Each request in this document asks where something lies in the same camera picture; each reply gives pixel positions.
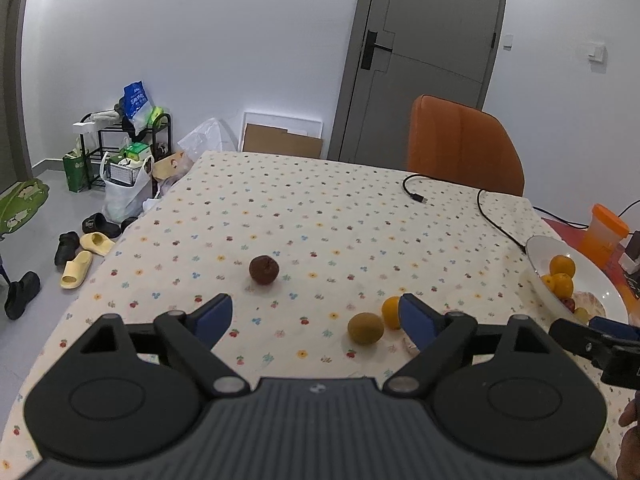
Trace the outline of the person right hand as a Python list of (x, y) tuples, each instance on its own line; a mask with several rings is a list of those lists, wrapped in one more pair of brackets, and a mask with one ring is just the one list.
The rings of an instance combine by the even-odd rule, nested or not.
[(616, 462), (618, 480), (640, 479), (640, 438), (639, 438), (639, 408), (635, 400), (630, 401), (623, 413), (620, 414), (618, 424), (627, 431), (620, 444), (620, 456)]

